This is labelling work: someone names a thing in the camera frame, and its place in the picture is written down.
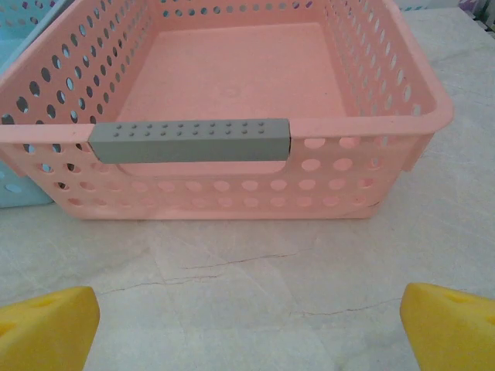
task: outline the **countertop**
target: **countertop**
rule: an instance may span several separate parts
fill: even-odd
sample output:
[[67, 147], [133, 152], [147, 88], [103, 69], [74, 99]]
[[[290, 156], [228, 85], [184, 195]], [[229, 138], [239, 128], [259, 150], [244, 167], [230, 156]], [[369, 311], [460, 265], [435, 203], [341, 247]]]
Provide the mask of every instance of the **countertop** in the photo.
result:
[[0, 210], [0, 305], [97, 292], [85, 370], [418, 370], [399, 317], [424, 281], [495, 297], [495, 40], [459, 9], [405, 18], [456, 119], [371, 220], [80, 221]]

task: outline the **basket rim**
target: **basket rim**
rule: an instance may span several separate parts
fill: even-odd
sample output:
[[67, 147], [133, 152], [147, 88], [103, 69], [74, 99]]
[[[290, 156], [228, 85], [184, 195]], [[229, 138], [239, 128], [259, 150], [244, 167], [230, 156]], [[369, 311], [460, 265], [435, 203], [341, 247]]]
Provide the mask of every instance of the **basket rim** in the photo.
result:
[[[60, 0], [59, 6], [70, 0]], [[59, 15], [46, 30], [34, 40], [3, 75], [0, 76], [0, 92], [10, 80], [22, 72], [24, 64], [31, 55], [38, 53], [46, 39], [55, 36], [60, 23], [71, 12], [76, 12], [78, 6], [86, 0], [75, 0]], [[448, 124], [454, 117], [454, 106], [445, 88], [430, 66], [426, 55], [412, 34], [405, 18], [394, 0], [381, 0], [385, 8], [390, 12], [397, 30], [410, 51], [413, 63], [425, 81], [435, 100], [435, 108], [426, 114], [418, 116], [349, 116], [349, 117], [270, 117], [288, 118], [292, 138], [331, 138], [349, 136], [379, 136], [379, 135], [419, 135], [434, 133]], [[15, 124], [0, 125], [0, 145], [18, 143], [81, 143], [86, 142], [94, 128], [93, 124]]]

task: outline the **light blue basket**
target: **light blue basket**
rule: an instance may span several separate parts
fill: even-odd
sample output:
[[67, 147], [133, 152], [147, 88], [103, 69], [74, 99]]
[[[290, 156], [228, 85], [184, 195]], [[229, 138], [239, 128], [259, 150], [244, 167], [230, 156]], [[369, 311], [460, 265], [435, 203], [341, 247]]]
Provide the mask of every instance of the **light blue basket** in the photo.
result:
[[[0, 0], [0, 75], [73, 0]], [[2, 124], [12, 124], [2, 117]], [[51, 203], [27, 176], [19, 178], [0, 161], [0, 208]]]

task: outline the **basket handle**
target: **basket handle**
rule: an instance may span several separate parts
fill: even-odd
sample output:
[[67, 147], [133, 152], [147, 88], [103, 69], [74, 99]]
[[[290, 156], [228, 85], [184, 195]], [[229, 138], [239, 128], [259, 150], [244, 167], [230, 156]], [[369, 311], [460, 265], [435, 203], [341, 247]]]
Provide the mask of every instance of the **basket handle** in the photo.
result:
[[89, 143], [104, 164], [284, 161], [288, 119], [96, 124]]

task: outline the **yellow foam piece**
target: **yellow foam piece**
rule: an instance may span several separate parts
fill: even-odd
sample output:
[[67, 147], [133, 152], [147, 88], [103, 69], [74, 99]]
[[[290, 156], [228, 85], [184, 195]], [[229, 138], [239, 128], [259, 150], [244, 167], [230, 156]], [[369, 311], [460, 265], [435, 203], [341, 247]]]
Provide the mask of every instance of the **yellow foam piece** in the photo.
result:
[[1, 371], [80, 371], [100, 321], [92, 288], [0, 308]]
[[409, 284], [401, 318], [422, 371], [495, 370], [495, 301]]

